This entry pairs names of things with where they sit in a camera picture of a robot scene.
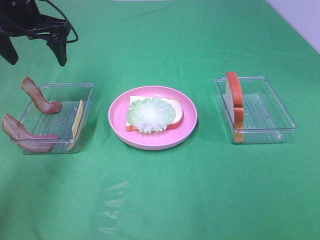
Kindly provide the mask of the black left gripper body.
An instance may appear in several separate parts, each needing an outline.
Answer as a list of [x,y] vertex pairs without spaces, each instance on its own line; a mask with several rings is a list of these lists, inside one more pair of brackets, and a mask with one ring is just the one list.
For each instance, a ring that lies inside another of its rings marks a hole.
[[54,43],[70,43],[71,23],[67,16],[47,0],[63,18],[40,13],[34,0],[2,0],[0,2],[0,34],[8,37],[26,36]]

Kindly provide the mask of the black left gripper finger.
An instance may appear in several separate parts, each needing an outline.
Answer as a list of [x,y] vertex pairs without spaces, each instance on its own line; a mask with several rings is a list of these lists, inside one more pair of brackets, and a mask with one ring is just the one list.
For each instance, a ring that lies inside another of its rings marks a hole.
[[46,45],[52,50],[54,53],[59,65],[64,67],[67,63],[67,44],[61,42],[50,42],[48,41]]
[[19,59],[18,54],[8,36],[0,36],[0,55],[11,65],[15,65]]

